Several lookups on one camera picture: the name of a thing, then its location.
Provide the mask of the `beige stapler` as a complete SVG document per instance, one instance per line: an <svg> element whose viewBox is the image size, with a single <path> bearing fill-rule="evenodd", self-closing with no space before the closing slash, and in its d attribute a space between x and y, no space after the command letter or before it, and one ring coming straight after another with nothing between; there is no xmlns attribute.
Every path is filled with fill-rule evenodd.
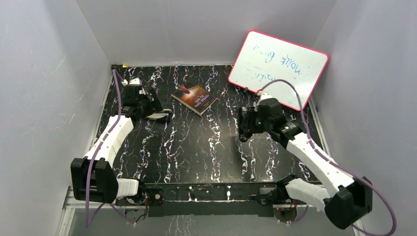
<svg viewBox="0 0 417 236"><path fill-rule="evenodd" d="M158 122L166 122L169 123L172 116L172 110L171 109L163 109L160 112L153 113L146 118L149 120L154 120Z"/></svg>

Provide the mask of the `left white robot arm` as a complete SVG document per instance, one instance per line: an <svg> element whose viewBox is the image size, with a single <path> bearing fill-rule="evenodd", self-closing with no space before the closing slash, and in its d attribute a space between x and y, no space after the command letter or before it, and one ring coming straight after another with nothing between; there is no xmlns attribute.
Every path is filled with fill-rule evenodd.
<svg viewBox="0 0 417 236"><path fill-rule="evenodd" d="M143 118L169 120L169 110L163 110L153 87L126 85L118 111L109 118L105 130L82 158L73 159L70 170L76 200L113 203L128 197L132 203L145 202L147 192L141 181L117 178L113 163L128 134Z"/></svg>

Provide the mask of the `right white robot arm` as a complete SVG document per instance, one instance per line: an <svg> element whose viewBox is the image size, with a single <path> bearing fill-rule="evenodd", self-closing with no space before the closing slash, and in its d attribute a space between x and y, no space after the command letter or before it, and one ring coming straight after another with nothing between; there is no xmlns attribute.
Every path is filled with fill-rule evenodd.
<svg viewBox="0 0 417 236"><path fill-rule="evenodd" d="M265 132L307 165L323 186L288 175L277 182L276 189L262 194L260 202L268 198L284 204L300 200L323 211L339 229L347 228L372 211L372 189L333 166L330 157L310 142L299 124L286 119L277 99L263 99L255 107L239 107L238 137L241 142Z"/></svg>

